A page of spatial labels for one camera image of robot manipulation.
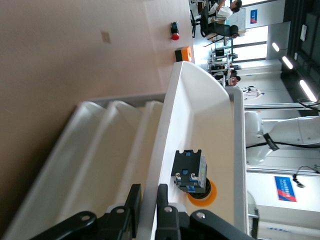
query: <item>white tray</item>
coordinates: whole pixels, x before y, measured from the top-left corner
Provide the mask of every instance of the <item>white tray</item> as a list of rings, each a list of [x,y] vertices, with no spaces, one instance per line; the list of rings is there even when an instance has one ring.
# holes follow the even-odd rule
[[[134,183],[144,189],[136,239],[152,239],[160,183],[168,184],[169,202],[183,203],[189,214],[198,209],[171,181],[175,152],[186,149],[202,150],[217,186],[207,209],[248,232],[240,89],[177,62],[166,95],[93,102],[74,113],[4,239],[31,238],[80,211],[100,217],[124,203]]]

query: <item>white shirt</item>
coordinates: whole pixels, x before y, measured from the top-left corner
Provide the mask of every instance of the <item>white shirt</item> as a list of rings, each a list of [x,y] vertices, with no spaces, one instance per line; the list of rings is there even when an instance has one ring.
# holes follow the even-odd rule
[[[221,20],[223,20],[223,19],[225,20],[225,19],[227,19],[228,17],[230,17],[234,13],[231,10],[231,8],[228,7],[228,6],[222,6],[219,11],[217,11],[217,7],[218,7],[218,4],[215,3],[211,7],[211,9],[209,10],[209,15],[215,13],[215,16],[216,16],[217,20],[220,20],[220,19]]]

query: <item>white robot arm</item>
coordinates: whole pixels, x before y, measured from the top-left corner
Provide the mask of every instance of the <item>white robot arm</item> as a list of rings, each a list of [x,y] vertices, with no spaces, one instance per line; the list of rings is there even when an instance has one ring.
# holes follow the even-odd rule
[[[298,117],[278,121],[267,134],[264,133],[261,117],[256,112],[246,112],[245,117],[245,145],[246,163],[261,164],[266,157],[276,149],[286,147],[286,143],[293,145],[312,145],[320,143],[320,116]]]

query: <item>black electronic component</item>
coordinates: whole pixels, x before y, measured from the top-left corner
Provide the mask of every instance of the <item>black electronic component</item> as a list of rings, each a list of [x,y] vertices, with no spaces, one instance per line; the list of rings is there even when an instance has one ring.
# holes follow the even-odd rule
[[[171,178],[180,190],[186,193],[203,194],[206,192],[207,164],[201,150],[175,152]]]

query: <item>poster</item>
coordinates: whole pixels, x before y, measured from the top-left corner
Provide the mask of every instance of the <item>poster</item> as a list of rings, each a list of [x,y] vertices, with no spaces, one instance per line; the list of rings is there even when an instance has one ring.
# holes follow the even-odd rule
[[[297,202],[290,177],[274,176],[274,179],[277,188],[278,199],[280,201]]]
[[[251,12],[250,12],[250,24],[256,24],[257,23],[257,17],[258,17],[258,9],[251,10]]]

